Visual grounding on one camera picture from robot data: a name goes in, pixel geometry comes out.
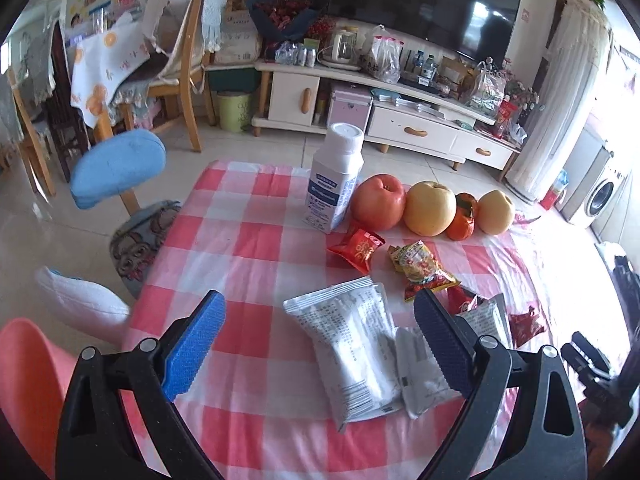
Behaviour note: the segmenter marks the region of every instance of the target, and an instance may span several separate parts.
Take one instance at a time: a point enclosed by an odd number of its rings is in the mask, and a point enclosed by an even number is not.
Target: pink stool
[[[58,423],[76,359],[30,320],[0,331],[0,410],[33,461],[55,478]]]

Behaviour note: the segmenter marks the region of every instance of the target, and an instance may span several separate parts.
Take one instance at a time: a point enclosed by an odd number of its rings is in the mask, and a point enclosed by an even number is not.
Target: gold candy wrapper
[[[460,281],[443,269],[429,248],[418,240],[404,247],[389,247],[388,254],[397,272],[402,272],[409,280],[404,290],[404,300],[410,301],[423,288],[432,292],[457,286]]]

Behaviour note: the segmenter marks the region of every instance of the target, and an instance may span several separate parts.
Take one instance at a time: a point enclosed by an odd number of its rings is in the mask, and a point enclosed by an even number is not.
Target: washing machine door
[[[588,200],[584,202],[585,215],[589,218],[599,215],[613,197],[614,190],[615,186],[610,180],[603,180],[599,183],[591,192]]]

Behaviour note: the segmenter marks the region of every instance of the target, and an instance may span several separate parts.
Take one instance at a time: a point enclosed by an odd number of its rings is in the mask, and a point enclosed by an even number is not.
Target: tv stand
[[[389,146],[397,146],[450,160],[454,170],[471,159],[503,172],[520,153],[508,142],[457,126],[453,121],[461,120],[471,125],[481,121],[491,125],[495,120],[452,98],[442,98],[404,84],[385,83],[365,73],[324,66],[310,68],[258,61],[255,69],[262,72],[258,113],[252,119],[256,137],[260,136],[262,128],[325,134],[325,126],[312,124],[320,78],[324,77],[398,92],[427,102],[444,114],[444,119],[440,119],[407,106],[374,101],[365,141],[378,144],[382,153],[386,153]]]

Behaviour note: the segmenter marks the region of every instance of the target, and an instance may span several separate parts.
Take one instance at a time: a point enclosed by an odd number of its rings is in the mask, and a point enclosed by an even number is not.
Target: pink storage box
[[[373,97],[366,86],[335,82],[331,86],[331,104],[326,125],[348,123],[367,131]]]

